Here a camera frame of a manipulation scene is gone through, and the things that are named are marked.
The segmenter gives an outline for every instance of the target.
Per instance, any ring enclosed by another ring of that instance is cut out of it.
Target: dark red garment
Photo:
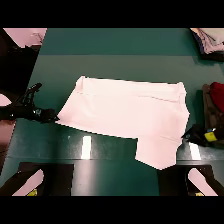
[[[224,112],[224,84],[213,82],[210,85],[210,95],[214,104]]]

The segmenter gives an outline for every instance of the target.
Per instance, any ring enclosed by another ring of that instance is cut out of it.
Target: table surface
[[[43,84],[35,104],[59,112],[82,75],[183,82],[190,112],[187,128],[203,124],[202,85],[224,83],[224,65],[200,60],[190,32],[186,28],[49,28],[29,83]],[[81,160],[84,136],[92,139],[88,161]],[[158,195],[156,169],[135,161],[136,143],[134,139],[19,119],[0,185],[16,172],[19,162],[59,162],[75,165],[72,195]],[[199,147],[199,151],[204,163],[212,163],[213,167],[219,164],[216,172],[220,166],[224,168],[222,149]],[[177,162],[181,161],[192,162],[188,143],[177,150]],[[224,184],[219,173],[217,176]]]

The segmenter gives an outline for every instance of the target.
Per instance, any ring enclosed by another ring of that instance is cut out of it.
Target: dark floor
[[[0,28],[0,94],[13,101],[26,91],[38,53],[39,48],[19,48]],[[15,121],[0,121],[0,174],[14,125]]]

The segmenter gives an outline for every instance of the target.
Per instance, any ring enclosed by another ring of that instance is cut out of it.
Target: stack of clothes
[[[224,61],[224,28],[190,28],[203,60]]]

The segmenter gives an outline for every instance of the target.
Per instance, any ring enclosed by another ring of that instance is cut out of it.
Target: red cloth
[[[213,82],[210,85],[210,95],[214,104],[224,112],[224,84]]]

